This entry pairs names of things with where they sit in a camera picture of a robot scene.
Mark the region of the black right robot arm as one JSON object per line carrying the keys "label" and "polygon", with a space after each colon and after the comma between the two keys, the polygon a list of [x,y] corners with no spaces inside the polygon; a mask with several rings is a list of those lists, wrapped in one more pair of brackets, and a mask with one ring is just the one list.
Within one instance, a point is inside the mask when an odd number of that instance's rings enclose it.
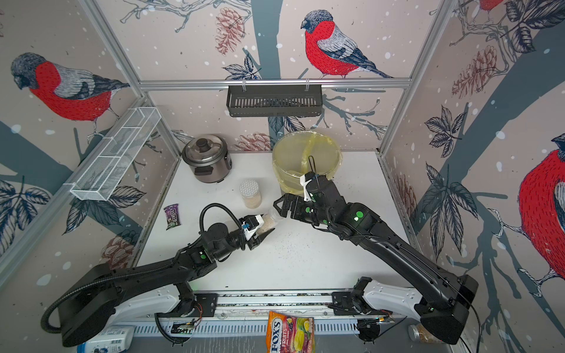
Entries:
{"label": "black right robot arm", "polygon": [[334,304],[334,309],[347,315],[369,315],[378,310],[398,313],[418,320],[440,341],[457,344],[473,309],[478,282],[437,266],[369,207],[347,202],[326,176],[308,172],[302,181],[303,196],[284,194],[274,202],[281,217],[310,224],[361,247],[409,283],[397,287],[361,277],[348,293],[349,301]]}

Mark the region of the clear jar with rice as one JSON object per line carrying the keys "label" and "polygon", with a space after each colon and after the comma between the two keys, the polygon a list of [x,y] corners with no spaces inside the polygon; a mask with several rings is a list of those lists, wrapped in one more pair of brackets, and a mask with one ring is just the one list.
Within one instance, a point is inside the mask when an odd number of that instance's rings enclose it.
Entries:
{"label": "clear jar with rice", "polygon": [[262,215],[262,219],[263,225],[257,230],[257,235],[263,235],[274,229],[283,220],[283,217],[274,207],[271,207],[267,213]]}

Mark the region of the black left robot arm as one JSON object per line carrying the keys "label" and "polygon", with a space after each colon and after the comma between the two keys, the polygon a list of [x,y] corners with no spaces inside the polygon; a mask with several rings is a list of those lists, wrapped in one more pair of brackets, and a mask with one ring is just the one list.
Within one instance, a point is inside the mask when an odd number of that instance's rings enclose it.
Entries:
{"label": "black left robot arm", "polygon": [[190,283],[212,272],[232,252],[252,250],[275,229],[262,215],[237,218],[219,203],[207,205],[199,217],[199,237],[177,251],[174,257],[128,269],[110,269],[102,264],[92,268],[45,311],[41,329],[59,334],[65,347],[78,346],[100,333],[120,304],[133,308],[132,299],[167,285],[178,294],[171,304],[143,304],[142,310],[162,318],[190,316],[192,325],[202,322],[212,305],[199,302]]}

